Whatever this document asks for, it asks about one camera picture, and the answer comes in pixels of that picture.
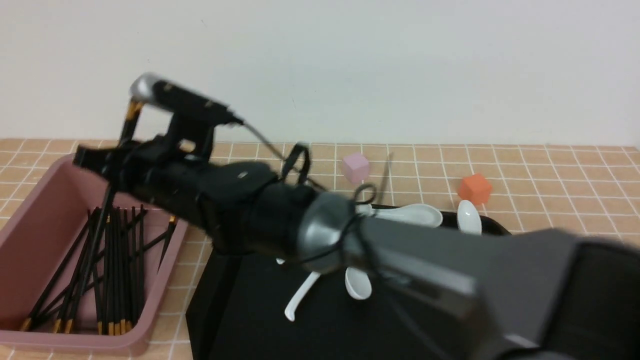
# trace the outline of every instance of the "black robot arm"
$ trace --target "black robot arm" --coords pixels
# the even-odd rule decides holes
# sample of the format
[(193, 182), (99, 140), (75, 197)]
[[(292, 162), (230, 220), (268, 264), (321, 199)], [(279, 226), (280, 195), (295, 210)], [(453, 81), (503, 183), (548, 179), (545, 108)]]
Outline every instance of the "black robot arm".
[[(131, 92), (118, 147), (79, 147), (74, 164), (204, 229), (218, 253), (361, 268), (453, 316), (465, 359), (640, 357), (635, 249), (558, 230), (480, 237), (360, 217), (351, 199), (303, 177), (287, 184), (264, 163), (209, 163), (216, 126), (248, 126), (227, 106), (153, 74)], [(165, 135), (137, 142), (145, 104), (173, 117)]]

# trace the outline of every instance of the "black strap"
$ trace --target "black strap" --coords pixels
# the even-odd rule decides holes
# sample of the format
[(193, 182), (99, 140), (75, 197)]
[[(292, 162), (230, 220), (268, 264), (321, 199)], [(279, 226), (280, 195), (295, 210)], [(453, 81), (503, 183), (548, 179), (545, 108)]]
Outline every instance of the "black strap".
[(298, 185), (302, 185), (307, 182), (307, 176), (309, 175), (309, 169), (311, 168), (311, 153), (309, 153), (309, 148), (302, 143), (297, 143), (289, 156), (284, 161), (284, 165), (282, 165), (282, 179), (287, 179), (289, 172), (293, 169), (293, 166), (296, 164), (300, 154), (304, 154), (305, 162), (302, 164), (302, 169), (298, 171), (300, 174), (298, 176)]

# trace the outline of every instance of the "pink cube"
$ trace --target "pink cube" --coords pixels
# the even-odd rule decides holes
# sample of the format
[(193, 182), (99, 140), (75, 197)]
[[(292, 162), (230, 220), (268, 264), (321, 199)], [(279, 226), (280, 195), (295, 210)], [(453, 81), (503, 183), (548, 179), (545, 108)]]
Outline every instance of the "pink cube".
[(340, 169), (351, 184), (360, 184), (369, 177), (369, 160), (363, 154), (356, 152), (342, 159)]

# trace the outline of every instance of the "orange cube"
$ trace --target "orange cube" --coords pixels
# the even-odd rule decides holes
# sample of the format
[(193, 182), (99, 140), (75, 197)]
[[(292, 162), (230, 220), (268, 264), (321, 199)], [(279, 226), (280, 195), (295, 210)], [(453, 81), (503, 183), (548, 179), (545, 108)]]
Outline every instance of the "orange cube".
[(492, 190), (493, 187), (482, 174), (473, 174), (462, 179), (458, 196), (463, 200), (469, 200), (473, 205), (482, 205), (489, 201)]

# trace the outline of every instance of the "spoon handle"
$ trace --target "spoon handle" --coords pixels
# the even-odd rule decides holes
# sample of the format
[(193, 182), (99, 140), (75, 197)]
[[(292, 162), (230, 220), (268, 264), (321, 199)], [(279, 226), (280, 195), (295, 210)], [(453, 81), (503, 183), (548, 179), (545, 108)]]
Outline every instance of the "spoon handle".
[(320, 277), (319, 272), (312, 272), (311, 274), (309, 274), (309, 277), (307, 277), (307, 280), (305, 280), (305, 282), (302, 283), (302, 285), (300, 286), (300, 289), (296, 291), (296, 293), (293, 295), (293, 297), (289, 301), (289, 304), (284, 309), (284, 316), (286, 316), (290, 322), (295, 321), (296, 309), (298, 308), (298, 305), (300, 304), (300, 302), (302, 301), (302, 298), (305, 297), (309, 289), (311, 289), (311, 287), (314, 285), (314, 283), (316, 282), (316, 280), (318, 280), (319, 277)]

